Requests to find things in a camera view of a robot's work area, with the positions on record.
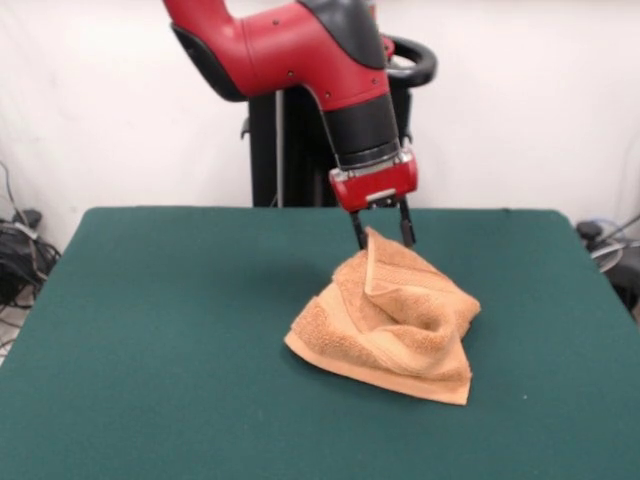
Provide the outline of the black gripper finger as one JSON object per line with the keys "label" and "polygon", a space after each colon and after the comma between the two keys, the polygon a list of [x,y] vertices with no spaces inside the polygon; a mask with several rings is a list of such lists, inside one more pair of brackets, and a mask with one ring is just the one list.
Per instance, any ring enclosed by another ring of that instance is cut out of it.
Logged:
{"label": "black gripper finger", "polygon": [[356,235],[356,239],[361,250],[365,250],[368,245],[368,234],[363,227],[359,212],[354,211],[349,213],[350,220],[354,229],[354,233]]}
{"label": "black gripper finger", "polygon": [[406,247],[413,247],[416,242],[416,237],[407,199],[405,197],[402,197],[398,202],[398,206],[401,217],[400,229],[402,233],[403,243]]}

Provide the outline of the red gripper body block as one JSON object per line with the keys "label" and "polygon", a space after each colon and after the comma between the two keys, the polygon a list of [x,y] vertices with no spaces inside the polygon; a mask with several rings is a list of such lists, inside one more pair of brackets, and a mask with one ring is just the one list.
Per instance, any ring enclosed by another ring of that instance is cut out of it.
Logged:
{"label": "red gripper body block", "polygon": [[329,183],[338,204],[347,212],[368,209],[386,198],[400,198],[417,190],[418,165],[411,149],[368,167],[355,170],[334,168]]}

